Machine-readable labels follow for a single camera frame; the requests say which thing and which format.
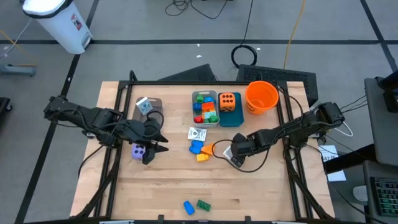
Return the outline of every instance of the white cable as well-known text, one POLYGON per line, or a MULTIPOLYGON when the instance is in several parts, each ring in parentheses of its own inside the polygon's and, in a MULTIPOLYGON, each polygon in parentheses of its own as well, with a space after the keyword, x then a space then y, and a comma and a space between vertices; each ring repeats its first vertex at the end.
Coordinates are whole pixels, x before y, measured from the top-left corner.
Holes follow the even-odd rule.
POLYGON ((338 128, 335 128, 335 130, 338 131, 338 132, 340 132, 341 134, 344 134, 345 136, 353 137, 353 136, 354 136, 354 133, 353 133, 352 130, 348 127, 348 125, 346 124, 345 121, 343 121, 343 124, 347 127, 347 129, 348 129, 348 131, 349 131, 349 134, 345 133, 344 131, 342 131, 342 130, 340 130, 340 129, 338 129, 338 128))
POLYGON ((7 49, 2 55, 0 55, 0 58, 3 58, 4 56, 6 56, 6 55, 8 54, 8 52, 10 52, 10 51, 15 47, 15 45, 17 44, 19 38, 20 38, 20 37, 22 36, 22 34, 25 32, 25 30, 26 30, 27 27, 29 26, 30 22, 32 22, 32 18, 29 19, 29 21, 27 22, 25 28, 24 28, 24 29, 22 30, 22 32, 18 35, 17 39, 14 41, 14 44, 13 44, 9 49, 7 49))

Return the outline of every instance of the paper sheet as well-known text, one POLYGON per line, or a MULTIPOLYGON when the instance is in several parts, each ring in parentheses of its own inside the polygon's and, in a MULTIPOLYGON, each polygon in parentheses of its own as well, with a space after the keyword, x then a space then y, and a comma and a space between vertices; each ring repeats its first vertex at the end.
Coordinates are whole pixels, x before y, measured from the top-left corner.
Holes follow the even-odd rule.
MULTIPOLYGON (((338 157, 337 150, 336 150, 335 146, 319 146, 319 150, 322 153, 322 159, 324 162, 338 157)), ((341 170, 341 171, 337 171, 337 172, 328 174, 328 179, 330 182, 346 181, 346 176, 344 174, 344 171, 341 170)))

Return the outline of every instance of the white trash can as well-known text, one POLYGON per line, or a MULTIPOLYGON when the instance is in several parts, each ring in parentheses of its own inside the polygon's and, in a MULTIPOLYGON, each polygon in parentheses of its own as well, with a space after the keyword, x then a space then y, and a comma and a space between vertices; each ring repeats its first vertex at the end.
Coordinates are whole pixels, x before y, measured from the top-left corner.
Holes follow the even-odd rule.
POLYGON ((73 0, 26 0, 22 8, 71 54, 83 53, 93 37, 73 0))

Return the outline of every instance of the purple dice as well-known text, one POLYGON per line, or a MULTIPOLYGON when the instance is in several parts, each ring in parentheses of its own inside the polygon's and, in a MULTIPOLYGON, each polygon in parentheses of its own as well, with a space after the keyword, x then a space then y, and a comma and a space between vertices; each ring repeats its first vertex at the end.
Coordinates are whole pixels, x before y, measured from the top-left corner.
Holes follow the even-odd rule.
POLYGON ((139 159, 142 160, 142 156, 145 153, 145 146, 141 146, 138 144, 132 144, 132 149, 131 149, 131 157, 133 159, 139 159))

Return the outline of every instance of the blue block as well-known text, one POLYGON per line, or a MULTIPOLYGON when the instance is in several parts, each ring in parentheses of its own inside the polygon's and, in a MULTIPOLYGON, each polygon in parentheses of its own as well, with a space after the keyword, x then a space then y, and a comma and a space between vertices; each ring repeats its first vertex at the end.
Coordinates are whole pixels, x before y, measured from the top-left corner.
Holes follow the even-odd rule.
POLYGON ((201 110, 201 103, 194 103, 193 104, 193 110, 194 111, 200 111, 201 110))
POLYGON ((189 147, 189 151, 191 151, 194 154, 200 154, 201 148, 203 147, 203 142, 193 140, 191 143, 191 147, 189 147))
POLYGON ((204 103, 210 103, 210 102, 215 103, 214 99, 212 97, 210 97, 210 96, 206 96, 205 100, 203 102, 204 103))
POLYGON ((193 208, 191 203, 189 203, 189 201, 184 202, 184 208, 185 208, 185 211, 187 211, 188 215, 192 215, 195 213, 195 209, 193 208))

